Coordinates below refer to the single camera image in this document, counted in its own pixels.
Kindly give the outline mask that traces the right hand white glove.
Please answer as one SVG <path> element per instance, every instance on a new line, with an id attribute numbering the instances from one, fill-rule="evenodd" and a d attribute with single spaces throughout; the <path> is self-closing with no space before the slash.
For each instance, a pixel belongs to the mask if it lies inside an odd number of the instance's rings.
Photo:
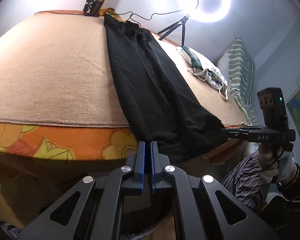
<path id="1" fill-rule="evenodd" d="M 258 163 L 260 177 L 266 183 L 287 184 L 296 173 L 296 164 L 292 152 L 283 148 L 274 150 L 270 144 L 261 144 L 258 147 Z"/>

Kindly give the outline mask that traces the black forearm sleeve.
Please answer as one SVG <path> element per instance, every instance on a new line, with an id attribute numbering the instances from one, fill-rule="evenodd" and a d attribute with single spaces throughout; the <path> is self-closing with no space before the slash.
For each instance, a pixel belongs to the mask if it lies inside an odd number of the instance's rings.
<path id="1" fill-rule="evenodd" d="M 262 211 L 261 217 L 281 232 L 300 232 L 300 165 L 296 164 L 293 179 L 283 185 L 277 184 L 281 193 L 275 196 Z"/>

